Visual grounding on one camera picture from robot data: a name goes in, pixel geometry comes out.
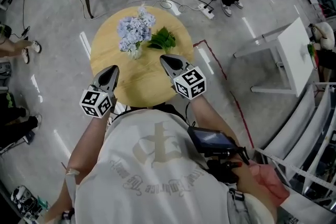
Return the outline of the person's white t-shirt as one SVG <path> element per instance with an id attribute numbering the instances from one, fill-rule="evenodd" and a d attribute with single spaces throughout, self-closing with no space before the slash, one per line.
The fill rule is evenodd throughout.
<path id="1" fill-rule="evenodd" d="M 75 224 L 275 224 L 240 181 L 202 158 L 179 116 L 137 110 L 113 121 L 92 171 L 68 187 Z"/>

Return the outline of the white shelving rack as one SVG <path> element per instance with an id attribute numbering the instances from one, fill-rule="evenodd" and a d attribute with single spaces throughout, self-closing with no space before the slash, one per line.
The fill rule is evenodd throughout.
<path id="1" fill-rule="evenodd" d="M 336 82 L 309 85 L 274 139 L 256 151 L 289 191 L 282 209 L 302 224 L 336 224 Z"/>

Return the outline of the white square side table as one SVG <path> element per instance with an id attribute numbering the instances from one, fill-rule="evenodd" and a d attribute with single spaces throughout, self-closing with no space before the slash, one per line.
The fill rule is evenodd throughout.
<path id="1" fill-rule="evenodd" d="M 234 53 L 234 58 L 250 55 L 263 50 L 270 50 L 278 67 L 283 67 L 288 79 L 287 88 L 265 88 L 252 86 L 251 92 L 293 94 L 299 97 L 304 90 L 314 69 L 308 52 L 310 42 L 306 28 L 300 17 L 292 23 L 264 33 L 252 40 L 263 40 L 258 45 L 249 45 Z"/>

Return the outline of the pink cloth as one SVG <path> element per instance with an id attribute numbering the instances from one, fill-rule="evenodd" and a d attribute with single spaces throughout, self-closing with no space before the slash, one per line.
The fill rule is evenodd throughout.
<path id="1" fill-rule="evenodd" d="M 257 183 L 270 195 L 276 207 L 280 207 L 290 196 L 272 166 L 249 161 L 249 169 Z"/>

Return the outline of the blue artificial hydrangea flower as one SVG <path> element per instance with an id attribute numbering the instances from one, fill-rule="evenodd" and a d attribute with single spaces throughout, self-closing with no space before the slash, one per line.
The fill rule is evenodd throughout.
<path id="1" fill-rule="evenodd" d="M 149 41 L 155 23 L 155 16 L 149 13 L 144 5 L 138 7 L 136 16 L 127 16 L 119 20 L 117 33 L 120 37 L 120 51 L 127 53 L 130 45 L 141 46 L 144 42 Z"/>

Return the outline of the white power strip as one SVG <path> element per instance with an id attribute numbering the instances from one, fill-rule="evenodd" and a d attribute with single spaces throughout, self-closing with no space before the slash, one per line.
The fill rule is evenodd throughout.
<path id="1" fill-rule="evenodd" d="M 214 14 L 209 10 L 209 8 L 205 7 L 203 3 L 198 5 L 199 11 L 201 11 L 208 19 L 213 19 Z"/>

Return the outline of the person's left forearm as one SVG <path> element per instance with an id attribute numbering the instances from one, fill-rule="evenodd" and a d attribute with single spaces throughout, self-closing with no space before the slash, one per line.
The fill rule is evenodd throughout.
<path id="1" fill-rule="evenodd" d="M 109 115 L 107 113 L 101 119 L 92 118 L 70 156 L 66 171 L 73 169 L 79 172 L 75 177 L 77 184 L 81 183 L 97 163 L 104 142 Z M 53 224 L 54 220 L 64 211 L 71 209 L 72 201 L 67 184 L 63 183 L 58 199 L 45 214 L 45 224 Z"/>

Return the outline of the small green plant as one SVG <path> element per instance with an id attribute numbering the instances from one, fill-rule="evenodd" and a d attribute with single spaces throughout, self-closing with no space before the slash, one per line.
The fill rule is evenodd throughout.
<path id="1" fill-rule="evenodd" d="M 309 43 L 309 44 L 307 45 L 307 47 L 308 47 L 308 52 L 309 52 L 309 55 L 310 55 L 310 57 L 311 57 L 312 62 L 313 62 L 315 65 L 317 65 L 317 64 L 318 64 L 318 55 L 317 55 L 317 51 L 316 51 L 316 49 L 315 49 L 313 43 Z"/>

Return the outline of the person's right forearm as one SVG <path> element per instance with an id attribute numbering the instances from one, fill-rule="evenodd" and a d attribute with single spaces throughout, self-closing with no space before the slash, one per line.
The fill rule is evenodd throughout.
<path id="1" fill-rule="evenodd" d="M 222 131 L 224 134 L 231 137 L 237 145 L 239 145 L 239 141 L 233 130 L 209 104 L 204 96 L 200 95 L 199 97 L 193 99 L 191 101 L 191 107 L 199 127 Z M 248 165 L 243 163 L 241 167 L 234 168 L 233 173 L 239 177 L 237 189 L 242 193 L 254 196 L 263 203 L 272 214 L 274 223 L 276 223 L 277 208 L 271 201 L 269 194 L 254 179 Z"/>

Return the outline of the green artificial leafy plant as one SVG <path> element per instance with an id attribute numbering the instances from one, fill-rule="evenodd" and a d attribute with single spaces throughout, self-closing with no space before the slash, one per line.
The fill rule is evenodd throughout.
<path id="1" fill-rule="evenodd" d="M 168 31 L 166 27 L 162 27 L 155 34 L 153 34 L 147 45 L 148 48 L 164 50 L 166 54 L 169 54 L 171 49 L 175 46 L 175 36 L 171 31 Z"/>

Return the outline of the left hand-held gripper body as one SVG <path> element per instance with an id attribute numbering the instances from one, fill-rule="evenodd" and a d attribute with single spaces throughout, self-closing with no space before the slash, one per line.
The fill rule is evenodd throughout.
<path id="1" fill-rule="evenodd" d="M 114 111 L 116 102 L 114 93 L 110 95 L 90 85 L 88 89 L 84 90 L 79 105 L 87 116 L 101 119 L 107 113 Z"/>

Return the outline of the small black monitor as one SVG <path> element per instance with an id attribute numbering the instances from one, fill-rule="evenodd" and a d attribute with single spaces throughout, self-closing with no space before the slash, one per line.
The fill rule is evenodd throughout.
<path id="1" fill-rule="evenodd" d="M 197 152 L 206 159 L 206 171 L 219 182 L 229 185 L 238 183 L 239 177 L 232 169 L 241 167 L 243 163 L 249 165 L 246 148 L 237 145 L 222 131 L 189 126 L 187 132 Z"/>

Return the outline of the white ribbed vase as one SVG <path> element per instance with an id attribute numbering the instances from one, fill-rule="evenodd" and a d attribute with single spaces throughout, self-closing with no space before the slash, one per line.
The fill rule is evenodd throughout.
<path id="1" fill-rule="evenodd" d="M 142 54 L 142 48 L 141 48 L 140 45 L 137 46 L 136 44 L 132 44 L 132 45 L 129 46 L 127 54 L 129 56 L 129 58 L 132 59 L 132 60 L 139 59 L 141 57 L 141 54 Z"/>

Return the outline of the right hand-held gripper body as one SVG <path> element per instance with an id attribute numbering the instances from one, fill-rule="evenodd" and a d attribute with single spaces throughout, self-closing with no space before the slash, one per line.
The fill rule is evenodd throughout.
<path id="1" fill-rule="evenodd" d="M 176 92 L 182 97 L 193 100 L 207 91 L 204 74 L 199 67 L 194 67 L 173 79 Z"/>

